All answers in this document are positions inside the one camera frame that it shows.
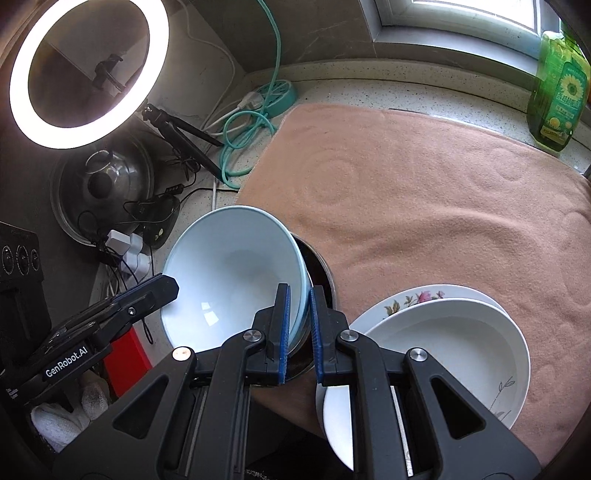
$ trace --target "plate rim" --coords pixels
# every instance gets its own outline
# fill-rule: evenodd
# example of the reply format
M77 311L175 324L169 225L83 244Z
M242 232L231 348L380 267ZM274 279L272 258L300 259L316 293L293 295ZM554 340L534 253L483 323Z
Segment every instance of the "plate rim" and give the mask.
M511 316L507 313L507 311L496 301L494 300L491 296L487 295L486 293L477 290L475 288L471 288L471 287L466 287L463 285L457 285L457 284L430 284L430 285L423 285L423 286L418 286L418 287L413 287L413 288L408 288L406 290L400 291L398 293L395 293L394 295L389 296L388 298L382 299L379 302L377 302L376 304L374 304L372 307L368 308L367 310L365 310L361 315L359 315L350 325L349 327L352 330L357 330L360 333L363 333L364 335L367 334L370 330L372 330L373 328L377 327L378 324L382 323L383 321L385 321L386 319L388 319L389 317L396 315L397 313L406 310L407 308L412 308L414 306L418 306L419 304L416 304L414 306L410 306L410 307L405 307L404 309L400 310L399 312L394 313L393 315L388 315L386 317L381 318L380 320L377 320L376 323L374 323L371 327L366 328L365 331L361 331L359 329L359 325L360 323L358 323L357 328L355 328L355 323L358 322L358 320L363 319L364 317L369 317L370 316L370 312L371 311L378 311L379 308L384 308L388 303L392 303L393 301L397 300L397 298L401 297L401 296L406 296L406 294L413 294L415 295L418 291L427 291L427 290L441 290L443 291L443 288L449 288L449 287L454 287L454 288L459 288L461 289L464 293L476 293L478 296L484 297L486 299L488 299L489 301L484 301L481 299L474 299L474 298L469 298L469 297L458 297L458 296L453 296L453 297L445 297L443 298L443 300L450 300L450 299L463 299L463 300L472 300L472 301L478 301L480 303L484 303L487 304L488 306L493 307L494 309L500 310L501 313L503 313L517 328L517 330L519 331L519 334L521 335L521 337L523 338L524 341L524 345L527 351L527 355L528 355L528 364L529 364L529 374L528 374L528 378L527 378L527 388L525 390L525 399L527 398L527 393L529 392L530 389L530 382L531 382L531 355L530 355L530 350L529 350L529 346L527 345L527 341L525 340L525 336L523 335L523 332L521 331L521 329L519 328L519 326L515 323L515 321L513 320L513 318L511 318ZM437 300L442 300L442 299L433 299L433 300L429 300L429 302L431 301L437 301ZM335 451L335 449L332 446L332 443L329 439L329 436L326 432L326 429L324 428L324 404L325 404L325 398L326 398L326 391L327 389L330 387L323 387L320 384L316 385L316 397L315 397L315 403L316 403L316 416L318 418L318 421L320 423L320 428L322 429L322 432L324 433L326 439L328 440L331 449L335 452L335 455L339 456L337 454L337 452ZM523 406L525 405L525 399L522 402L522 404L520 405L519 408L519 413L516 417L516 421L517 418L519 417L519 415L521 414L521 411L523 409Z

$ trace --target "sunflower label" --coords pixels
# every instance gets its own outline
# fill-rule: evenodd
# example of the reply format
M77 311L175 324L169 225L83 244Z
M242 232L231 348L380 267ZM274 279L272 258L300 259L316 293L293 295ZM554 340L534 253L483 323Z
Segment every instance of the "sunflower label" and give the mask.
M564 64L556 93L540 133L560 145L564 145L573 132L587 91L587 77L572 62Z

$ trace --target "white plug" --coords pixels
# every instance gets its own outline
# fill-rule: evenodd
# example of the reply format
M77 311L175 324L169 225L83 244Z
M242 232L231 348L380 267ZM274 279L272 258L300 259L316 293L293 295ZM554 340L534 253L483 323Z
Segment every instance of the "white plug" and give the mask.
M240 110L258 110L265 99L258 92L248 92L238 104Z
M152 259L141 253L144 247L144 240L137 234L130 236L116 230L109 232L105 245L117 252L123 261L119 265L122 273L142 281L152 266Z

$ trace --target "bowl rim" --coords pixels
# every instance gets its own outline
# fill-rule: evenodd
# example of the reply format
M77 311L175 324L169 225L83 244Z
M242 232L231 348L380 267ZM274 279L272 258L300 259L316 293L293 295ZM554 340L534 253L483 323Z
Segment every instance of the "bowl rim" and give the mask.
M527 341L525 340L525 336L523 335L523 332L521 331L521 329L519 328L519 326L515 323L515 321L509 316L509 314L507 312L503 312L503 310L498 309L497 307L495 307L494 305L491 305L490 303L484 302L482 300L474 300L474 299L455 299L455 298L448 298L448 299L437 299L437 300L430 300L430 301L425 301L423 303L417 303L416 305L413 305L411 307L408 307L404 310L400 310L388 317L386 317L384 320L382 320L381 322L379 322L378 324L374 325L372 328L370 328L365 335L371 338L371 333L377 329L380 325L385 324L385 322L392 320L394 317L398 316L401 313L405 313L405 312L409 312L411 310L415 310L416 308L419 307L423 307L426 305L431 305L431 308L433 308L433 305L437 305L438 303L443 303L443 302L450 302L450 303L458 303L458 302L468 302L468 303L478 303L480 305L482 305L483 307L489 308L489 309L493 309L496 310L497 313L501 314L502 317L505 318L505 320L509 321L509 324L512 325L514 327L514 330L517 331L517 333L519 334L519 338L521 340L522 345L525 347L525 353L526 353L526 358L527 358L527 382L525 385L525 395L523 400L520 402L519 405L519 410L517 411L517 416L515 417L515 421L517 421L517 418L519 418L519 415L521 415L521 411L523 410L523 406L525 405L525 400L527 398L527 394L530 391L530 381L531 381L531 355L530 355L530 348L527 345Z
M305 317L305 313L306 313L306 305L307 305L307 302L308 302L308 296L309 296L309 290L310 290L310 287L309 287L309 279L308 279L308 271L307 271L306 265L304 263L304 258L302 257L302 254L300 252L300 249L297 246L296 240L291 235L291 232L287 229L287 227L285 225L283 225L283 223L281 223L277 218L275 218L269 212L266 212L265 210L262 210L260 208L251 207L251 206L248 206L248 205L230 205L230 206L222 207L222 208L219 208L217 210L213 210L211 212L206 213L205 215L199 217L197 220L195 220L193 223L191 223L191 225L189 225L185 229L185 231L183 233L181 233L181 235L179 236L179 238L174 243L172 249L170 250L170 253L168 254L168 256L166 258L166 262L164 263L164 268L162 269L162 273L164 275L168 275L169 274L169 273L167 273L167 267L169 267L170 262L171 262L171 259L174 256L175 252L180 248L179 245L181 244L181 240L183 239L183 237L185 235L188 234L189 230L191 230L197 223L205 220L207 217L212 216L212 215L215 215L215 214L219 214L220 212L224 212L224 211L227 211L227 210L248 210L248 211L251 211L251 212L258 213L258 214L266 217L267 219L271 220L283 232L284 236L288 239L288 241L289 241L289 243L290 243L290 245L291 245L294 253L296 254L295 256L298 259L298 266L299 266L299 270L300 270L300 291L301 291L301 295L300 295L300 303L298 305L297 315L295 317L296 321L294 322L293 329L290 331L290 334L289 334L288 343L291 344L291 342L295 338L297 332L299 332L299 330L300 330L300 328L302 326L302 323L304 322L304 317ZM168 335L168 328L166 327L166 324L165 324L165 321L164 321L163 318L161 319L161 323L162 323L162 327L164 329L164 333L166 334L166 337L168 337L168 341L170 342L170 336Z

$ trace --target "green bottle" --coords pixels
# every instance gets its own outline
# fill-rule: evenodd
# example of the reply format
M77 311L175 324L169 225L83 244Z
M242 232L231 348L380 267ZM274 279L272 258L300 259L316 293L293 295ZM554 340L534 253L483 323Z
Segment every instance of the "green bottle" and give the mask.
M561 151L569 143L589 97L591 69L564 23L544 32L527 124L542 145Z

